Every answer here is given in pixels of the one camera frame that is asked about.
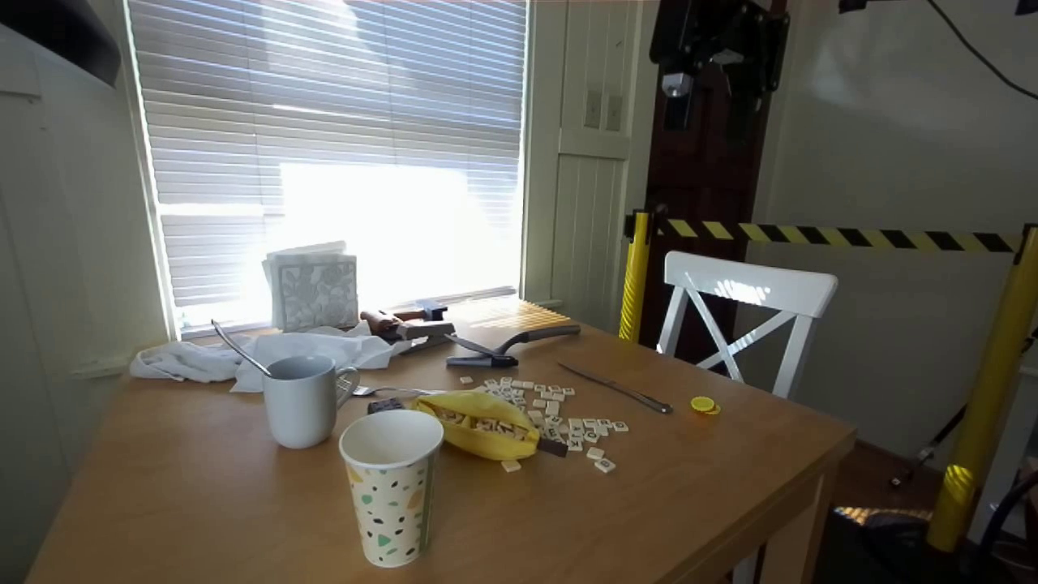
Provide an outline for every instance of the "white chair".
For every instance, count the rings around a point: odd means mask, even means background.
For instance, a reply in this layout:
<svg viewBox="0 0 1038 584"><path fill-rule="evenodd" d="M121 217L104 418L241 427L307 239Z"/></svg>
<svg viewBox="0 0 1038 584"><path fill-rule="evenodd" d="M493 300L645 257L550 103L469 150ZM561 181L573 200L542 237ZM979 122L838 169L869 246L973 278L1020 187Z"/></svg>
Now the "white chair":
<svg viewBox="0 0 1038 584"><path fill-rule="evenodd" d="M674 352L688 304L696 309L701 325L706 326L716 352L701 361L701 371L714 371L722 364L728 377L746 379L738 352L759 343L761 336L783 331L788 325L786 349L778 361L776 382L768 385L776 396L788 398L792 382L801 371L811 325L824 315L832 294L838 293L838 276L832 273L806 273L783 267L757 267L732 263L716 257L696 257L673 251L666 257L666 281L674 286L673 304L663 319L660 352ZM738 304L757 304L772 312L766 320L730 342L706 298L730 298Z"/></svg>

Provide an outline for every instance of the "window blinds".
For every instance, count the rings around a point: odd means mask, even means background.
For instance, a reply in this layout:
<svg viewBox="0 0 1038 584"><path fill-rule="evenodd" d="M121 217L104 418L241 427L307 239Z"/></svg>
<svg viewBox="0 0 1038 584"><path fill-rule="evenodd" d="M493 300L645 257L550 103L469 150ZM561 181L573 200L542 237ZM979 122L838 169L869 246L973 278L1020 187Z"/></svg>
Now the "window blinds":
<svg viewBox="0 0 1038 584"><path fill-rule="evenodd" d="M518 281L526 0L130 0L180 319L265 320L269 251L361 304Z"/></svg>

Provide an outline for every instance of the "caution tape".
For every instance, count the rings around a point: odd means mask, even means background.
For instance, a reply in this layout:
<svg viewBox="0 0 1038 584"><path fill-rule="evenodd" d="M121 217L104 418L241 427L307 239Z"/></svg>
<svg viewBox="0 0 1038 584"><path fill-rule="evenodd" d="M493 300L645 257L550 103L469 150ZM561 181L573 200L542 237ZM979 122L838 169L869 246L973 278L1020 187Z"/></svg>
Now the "caution tape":
<svg viewBox="0 0 1038 584"><path fill-rule="evenodd" d="M674 237L688 239L746 239L746 244L801 244L801 246L873 246L873 251L942 251L942 253L1014 253L1002 234L949 230L859 230L859 227L792 227L792 223L730 223L666 217Z"/></svg>

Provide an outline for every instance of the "floor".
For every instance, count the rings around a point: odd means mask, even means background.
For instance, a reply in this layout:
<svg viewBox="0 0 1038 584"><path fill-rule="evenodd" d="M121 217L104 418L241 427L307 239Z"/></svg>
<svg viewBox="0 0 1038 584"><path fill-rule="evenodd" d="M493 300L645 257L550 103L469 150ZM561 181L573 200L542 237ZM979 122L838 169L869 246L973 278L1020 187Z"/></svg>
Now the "floor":
<svg viewBox="0 0 1038 584"><path fill-rule="evenodd" d="M815 584L967 584L971 550L946 559L926 544L937 491L937 470L855 443L838 476ZM1007 539L973 581L1038 584L1035 555L1024 541Z"/></svg>

